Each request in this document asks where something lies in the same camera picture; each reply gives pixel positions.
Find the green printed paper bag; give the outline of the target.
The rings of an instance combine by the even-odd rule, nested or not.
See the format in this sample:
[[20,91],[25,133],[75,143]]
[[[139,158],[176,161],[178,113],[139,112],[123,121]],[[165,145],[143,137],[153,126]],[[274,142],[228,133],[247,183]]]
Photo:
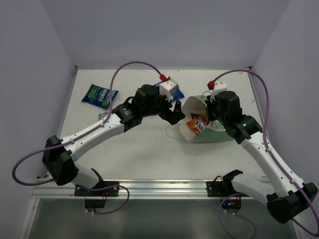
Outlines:
[[181,135],[193,142],[232,141],[219,121],[208,119],[205,103],[208,96],[210,92],[205,91],[202,95],[188,97],[183,103],[181,110],[185,118],[178,123]]

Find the orange snack packet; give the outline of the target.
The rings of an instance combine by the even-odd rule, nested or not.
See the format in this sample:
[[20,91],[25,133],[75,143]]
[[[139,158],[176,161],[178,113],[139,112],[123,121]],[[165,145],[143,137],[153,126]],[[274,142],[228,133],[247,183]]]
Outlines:
[[203,115],[195,116],[192,120],[188,121],[186,125],[196,134],[201,134],[209,125],[209,120]]

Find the green mint snack packet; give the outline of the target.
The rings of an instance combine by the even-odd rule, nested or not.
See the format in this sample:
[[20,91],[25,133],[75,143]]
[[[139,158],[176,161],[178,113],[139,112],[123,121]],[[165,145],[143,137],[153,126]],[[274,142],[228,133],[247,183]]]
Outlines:
[[109,113],[108,112],[104,112],[98,115],[98,120],[105,120],[109,117]]

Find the blue Burts crisps packet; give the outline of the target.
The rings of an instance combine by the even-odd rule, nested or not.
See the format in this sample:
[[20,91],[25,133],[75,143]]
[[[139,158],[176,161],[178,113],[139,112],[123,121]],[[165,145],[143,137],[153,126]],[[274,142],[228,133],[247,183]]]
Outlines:
[[113,102],[118,93],[119,91],[117,90],[110,90],[92,84],[81,102],[107,110],[110,107],[110,103]]

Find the blue cookie snack packet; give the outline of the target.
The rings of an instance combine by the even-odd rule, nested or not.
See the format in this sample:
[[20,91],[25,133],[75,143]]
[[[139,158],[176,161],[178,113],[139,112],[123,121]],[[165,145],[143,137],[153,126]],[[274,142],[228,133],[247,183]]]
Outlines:
[[[159,90],[159,84],[162,83],[162,82],[158,82],[156,84],[154,84],[154,86]],[[176,100],[179,100],[179,99],[182,99],[184,98],[184,94],[183,92],[180,90],[179,86],[178,86],[178,89],[176,90]]]

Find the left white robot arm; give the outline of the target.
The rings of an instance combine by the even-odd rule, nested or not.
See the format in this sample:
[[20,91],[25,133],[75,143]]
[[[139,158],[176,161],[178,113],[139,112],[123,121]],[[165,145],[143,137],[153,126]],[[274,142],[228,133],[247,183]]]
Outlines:
[[105,140],[140,125],[143,118],[158,115],[171,125],[184,119],[181,102],[171,103],[177,88],[178,84],[173,80],[158,86],[143,85],[133,97],[112,109],[110,115],[86,129],[62,139],[50,137],[42,162],[54,182],[58,186],[73,183],[94,196],[101,194],[104,189],[101,175],[95,169],[76,164],[76,161]]

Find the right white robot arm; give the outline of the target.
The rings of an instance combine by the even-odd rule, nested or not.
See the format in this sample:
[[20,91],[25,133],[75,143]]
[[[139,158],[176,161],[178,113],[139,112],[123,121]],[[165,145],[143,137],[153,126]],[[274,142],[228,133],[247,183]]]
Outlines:
[[295,174],[275,151],[263,129],[252,117],[243,114],[239,97],[233,91],[222,91],[205,99],[209,120],[219,121],[226,133],[257,162],[271,186],[246,177],[234,170],[224,176],[222,190],[226,195],[241,192],[264,204],[271,216],[284,224],[309,208],[318,188]]

